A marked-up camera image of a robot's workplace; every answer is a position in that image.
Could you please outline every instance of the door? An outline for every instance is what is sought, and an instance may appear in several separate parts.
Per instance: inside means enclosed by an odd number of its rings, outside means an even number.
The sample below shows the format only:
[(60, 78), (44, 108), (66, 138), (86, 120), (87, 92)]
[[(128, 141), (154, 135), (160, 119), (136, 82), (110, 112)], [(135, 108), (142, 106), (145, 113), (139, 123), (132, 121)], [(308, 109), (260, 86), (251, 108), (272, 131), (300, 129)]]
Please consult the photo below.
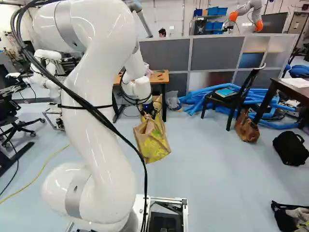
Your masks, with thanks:
[(300, 34), (306, 24), (308, 18), (307, 13), (294, 12), (291, 24), (289, 26), (289, 34)]

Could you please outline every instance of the yellow cable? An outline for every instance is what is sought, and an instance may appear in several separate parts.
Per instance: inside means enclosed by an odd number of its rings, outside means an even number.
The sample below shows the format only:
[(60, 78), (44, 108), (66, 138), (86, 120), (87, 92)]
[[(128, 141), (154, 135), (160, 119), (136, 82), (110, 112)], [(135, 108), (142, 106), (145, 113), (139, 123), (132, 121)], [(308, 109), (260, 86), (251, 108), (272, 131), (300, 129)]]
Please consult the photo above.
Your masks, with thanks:
[(20, 190), (18, 190), (18, 191), (16, 191), (15, 193), (13, 193), (13, 194), (7, 196), (6, 198), (4, 198), (4, 199), (0, 202), (0, 204), (2, 204), (2, 203), (5, 202), (7, 199), (9, 199), (9, 198), (13, 197), (14, 195), (20, 193), (22, 190), (28, 188), (31, 184), (33, 184), (33, 182), (36, 181), (36, 180), (38, 179), (38, 177), (41, 175), (42, 171), (44, 170), (45, 166), (48, 164), (48, 162), (50, 161), (50, 159), (51, 159), (52, 157), (54, 157), (56, 154), (58, 154), (60, 151), (63, 151), (64, 149), (66, 149), (69, 145), (70, 145), (70, 144), (66, 145), (65, 147), (59, 149), (59, 150), (56, 151), (54, 154), (52, 154), (50, 157), (48, 157), (48, 159), (47, 159), (47, 160), (45, 161), (45, 163), (43, 164), (43, 167), (42, 167), (42, 169), (40, 170), (40, 172), (37, 174), (37, 176), (36, 176), (29, 184), (23, 186)]

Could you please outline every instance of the blue cushion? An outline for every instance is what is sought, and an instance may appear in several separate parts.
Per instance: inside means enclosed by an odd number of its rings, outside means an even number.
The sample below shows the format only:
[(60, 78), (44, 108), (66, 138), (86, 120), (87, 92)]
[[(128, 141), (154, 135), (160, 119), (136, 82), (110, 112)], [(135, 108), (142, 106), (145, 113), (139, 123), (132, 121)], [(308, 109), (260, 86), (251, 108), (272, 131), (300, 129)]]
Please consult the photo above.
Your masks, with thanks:
[(306, 69), (309, 70), (309, 66), (302, 65), (302, 64), (296, 64), (292, 67), (292, 69)]
[(309, 74), (309, 70), (307, 69), (300, 69), (300, 68), (292, 68), (289, 70), (290, 74), (294, 74), (294, 75), (300, 75), (300, 74)]

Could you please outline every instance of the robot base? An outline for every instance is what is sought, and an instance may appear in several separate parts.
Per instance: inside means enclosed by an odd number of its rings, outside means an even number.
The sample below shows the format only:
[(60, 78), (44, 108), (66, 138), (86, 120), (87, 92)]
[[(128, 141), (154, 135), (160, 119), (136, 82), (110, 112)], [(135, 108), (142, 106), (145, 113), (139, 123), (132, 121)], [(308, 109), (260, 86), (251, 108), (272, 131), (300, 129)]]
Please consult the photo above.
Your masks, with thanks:
[[(140, 232), (144, 208), (144, 195), (136, 196), (133, 211), (138, 220)], [(161, 198), (147, 197), (147, 232), (168, 232), (173, 229), (175, 232), (188, 232), (188, 200), (185, 198)], [(65, 232), (95, 232), (80, 230), (73, 222), (68, 224)]]

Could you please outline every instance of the clothing pile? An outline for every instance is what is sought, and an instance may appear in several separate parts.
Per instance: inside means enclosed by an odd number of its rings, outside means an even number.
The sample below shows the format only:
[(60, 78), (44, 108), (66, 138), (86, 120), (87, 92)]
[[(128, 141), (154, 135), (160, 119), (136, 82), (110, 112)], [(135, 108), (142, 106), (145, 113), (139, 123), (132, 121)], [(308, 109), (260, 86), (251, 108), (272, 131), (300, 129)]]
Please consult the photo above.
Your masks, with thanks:
[(271, 201), (271, 209), (282, 232), (309, 231), (309, 207)]

